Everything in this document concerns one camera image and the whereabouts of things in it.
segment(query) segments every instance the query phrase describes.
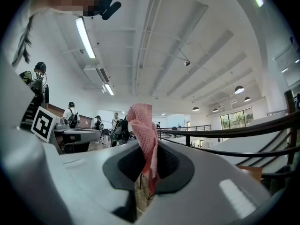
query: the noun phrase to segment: floor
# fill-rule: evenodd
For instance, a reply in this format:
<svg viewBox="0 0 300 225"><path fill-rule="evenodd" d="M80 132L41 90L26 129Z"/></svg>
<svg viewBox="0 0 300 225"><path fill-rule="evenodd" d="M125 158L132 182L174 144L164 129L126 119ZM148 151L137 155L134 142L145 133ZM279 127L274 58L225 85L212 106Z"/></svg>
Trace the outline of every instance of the floor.
<svg viewBox="0 0 300 225"><path fill-rule="evenodd" d="M108 140L108 137L106 137L106 139L101 139L100 144L96 144L96 141L90 142L88 151L102 150L102 149L110 148L110 146L111 146L111 141ZM139 177L135 182L135 201L136 201L136 213L138 218L146 211L147 207L150 205L151 201L153 200L153 197L151 197L150 199L148 199L148 197L149 197L149 190L148 190L147 181L144 177L142 177L142 187L140 189L140 177Z"/></svg>

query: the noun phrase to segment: pink mesh cloth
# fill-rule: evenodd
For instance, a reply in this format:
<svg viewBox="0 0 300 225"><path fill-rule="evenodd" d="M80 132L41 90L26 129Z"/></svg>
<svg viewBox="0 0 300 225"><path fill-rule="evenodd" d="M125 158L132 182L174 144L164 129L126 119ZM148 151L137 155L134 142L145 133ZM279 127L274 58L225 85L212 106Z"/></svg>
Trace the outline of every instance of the pink mesh cloth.
<svg viewBox="0 0 300 225"><path fill-rule="evenodd" d="M155 124L152 123L152 105L132 105L128 111L127 120L144 153L146 165L142 173L148 178L149 191L153 194L159 176L157 173L158 133Z"/></svg>

